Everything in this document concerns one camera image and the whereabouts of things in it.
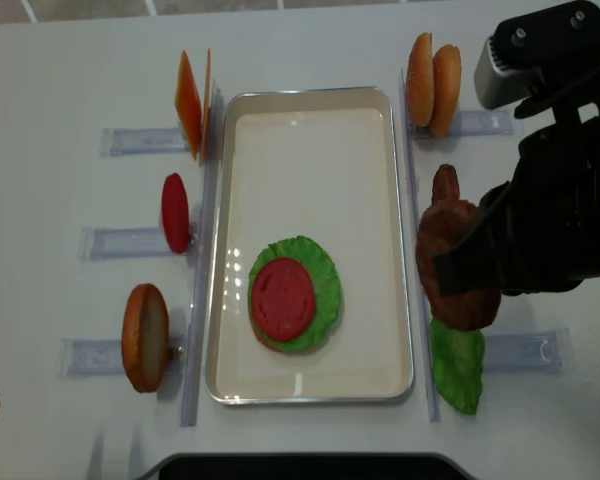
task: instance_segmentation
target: black robotic arm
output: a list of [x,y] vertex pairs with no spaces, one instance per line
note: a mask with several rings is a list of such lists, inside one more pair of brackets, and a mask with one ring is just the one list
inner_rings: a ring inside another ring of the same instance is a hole
[[[600,276],[600,9],[575,1],[502,22],[475,73],[486,108],[555,124],[520,142],[513,179],[490,190],[465,236],[434,257],[443,295],[563,292]],[[598,116],[582,122],[593,103]]]

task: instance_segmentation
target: red tomato slice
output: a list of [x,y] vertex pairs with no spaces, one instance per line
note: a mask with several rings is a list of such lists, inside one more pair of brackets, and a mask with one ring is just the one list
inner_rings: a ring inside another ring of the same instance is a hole
[[169,248],[184,253],[191,241],[189,234],[189,202],[180,175],[173,173],[162,187],[162,227]]
[[276,258],[256,275],[251,313],[272,340],[288,342],[304,332],[316,310],[311,277],[292,258]]

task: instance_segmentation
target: black object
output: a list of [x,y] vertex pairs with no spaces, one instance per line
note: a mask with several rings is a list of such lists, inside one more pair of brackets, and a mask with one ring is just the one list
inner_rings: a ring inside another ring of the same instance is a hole
[[205,455],[181,457],[160,480],[467,480],[447,461],[406,455]]
[[[551,108],[556,122],[520,142],[511,182],[484,195],[464,238],[434,257],[440,292],[571,290],[600,276],[600,9],[575,1],[507,20],[493,48],[538,71],[515,116]],[[582,122],[591,103],[599,115]]]

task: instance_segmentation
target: screw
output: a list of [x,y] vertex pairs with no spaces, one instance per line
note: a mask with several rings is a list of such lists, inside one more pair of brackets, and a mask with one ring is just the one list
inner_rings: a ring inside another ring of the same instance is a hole
[[582,22],[584,21],[584,12],[578,10],[575,16],[571,17],[571,26],[573,28],[582,28]]
[[516,33],[511,35],[511,43],[513,43],[516,47],[521,47],[526,37],[527,32],[524,31],[524,28],[518,28],[516,29]]

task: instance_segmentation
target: toasted bun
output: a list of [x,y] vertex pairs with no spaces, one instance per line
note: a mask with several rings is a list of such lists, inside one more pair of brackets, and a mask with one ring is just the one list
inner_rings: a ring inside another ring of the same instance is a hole
[[429,131],[434,137],[444,137],[453,121],[460,96],[462,64],[458,47],[445,45],[436,52],[433,57],[433,76],[436,92]]
[[122,324],[122,365],[138,392],[155,392],[169,350],[169,315],[162,294],[151,284],[133,289]]
[[434,81],[431,34],[421,33],[409,55],[407,68],[407,108],[411,121],[426,127],[433,114]]

